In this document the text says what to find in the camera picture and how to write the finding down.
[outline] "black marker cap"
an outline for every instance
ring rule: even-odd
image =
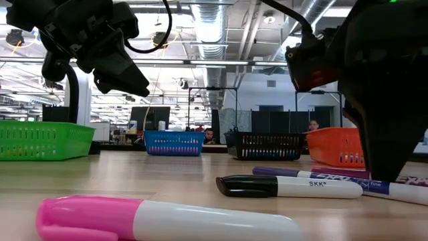
[[[278,180],[275,176],[232,175],[217,177],[217,188],[228,197],[276,197]]]

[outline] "plastic basket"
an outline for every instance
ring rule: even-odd
[[[94,131],[72,123],[0,120],[0,161],[61,161],[85,156]]]
[[[149,155],[199,156],[204,133],[144,131],[144,139]]]
[[[360,135],[356,128],[325,128],[306,136],[310,157],[333,167],[364,167]]]
[[[304,134],[225,133],[227,152],[238,160],[291,161],[300,158]]]

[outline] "green basket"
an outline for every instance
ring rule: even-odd
[[[86,156],[94,131],[72,123],[0,120],[0,161],[61,161]]]

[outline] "black basket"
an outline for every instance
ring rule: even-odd
[[[228,132],[225,136],[227,152],[238,160],[297,160],[305,139],[305,134]]]

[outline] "purple marker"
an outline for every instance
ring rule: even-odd
[[[261,169],[259,167],[256,167],[255,169],[256,170],[253,170],[253,173],[256,173],[257,175],[275,175],[285,177],[303,177],[314,179],[353,181],[355,183],[360,184],[362,190],[364,191],[363,195],[428,206],[428,188],[425,187],[404,185],[399,183],[389,183],[386,181],[373,181],[355,177],[313,173],[310,171],[299,171],[292,169],[275,168],[274,170],[270,170],[264,172],[263,174],[260,174]]]
[[[363,179],[370,179],[370,174],[368,171],[359,171],[359,170],[347,170],[347,169],[339,169],[339,168],[329,168],[329,167],[314,167],[311,170],[314,173],[323,173],[323,174],[331,174],[331,175],[342,175],[345,177],[356,177]],[[418,185],[422,187],[428,187],[428,178],[426,177],[403,177],[399,176],[396,183],[402,183],[407,185]]]

